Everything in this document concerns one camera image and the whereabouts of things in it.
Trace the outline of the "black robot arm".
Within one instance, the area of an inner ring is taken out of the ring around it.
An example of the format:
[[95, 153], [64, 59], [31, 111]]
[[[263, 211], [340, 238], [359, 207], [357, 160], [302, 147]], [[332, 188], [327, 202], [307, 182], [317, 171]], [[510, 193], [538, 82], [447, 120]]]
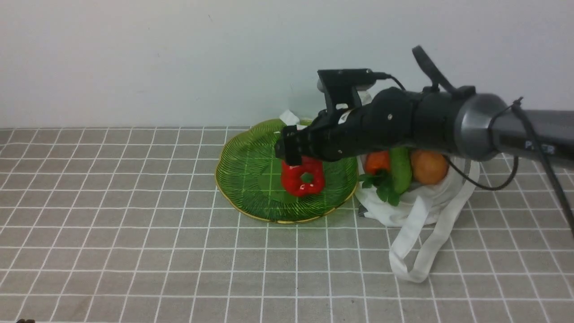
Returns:
[[539, 160], [522, 121], [494, 94], [456, 100], [446, 92], [410, 92], [396, 87], [369, 104], [321, 111], [301, 130], [283, 128], [275, 156], [299, 165], [303, 156], [335, 162], [393, 147], [435, 151], [485, 162], [501, 153]]

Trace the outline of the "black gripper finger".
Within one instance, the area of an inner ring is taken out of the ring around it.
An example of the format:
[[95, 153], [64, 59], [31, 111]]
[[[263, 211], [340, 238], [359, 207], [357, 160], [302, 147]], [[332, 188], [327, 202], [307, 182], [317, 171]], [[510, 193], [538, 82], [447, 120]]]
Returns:
[[285, 126], [275, 142], [275, 157], [283, 160], [288, 166], [303, 164], [298, 131], [297, 126]]

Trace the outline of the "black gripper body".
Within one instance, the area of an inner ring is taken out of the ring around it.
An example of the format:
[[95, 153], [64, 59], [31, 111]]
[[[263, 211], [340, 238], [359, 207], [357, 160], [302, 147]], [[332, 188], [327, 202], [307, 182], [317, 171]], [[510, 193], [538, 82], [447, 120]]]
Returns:
[[414, 101], [396, 87], [382, 90], [369, 104], [351, 110], [346, 121], [308, 126], [294, 137], [294, 149], [303, 156], [334, 162], [410, 143]]

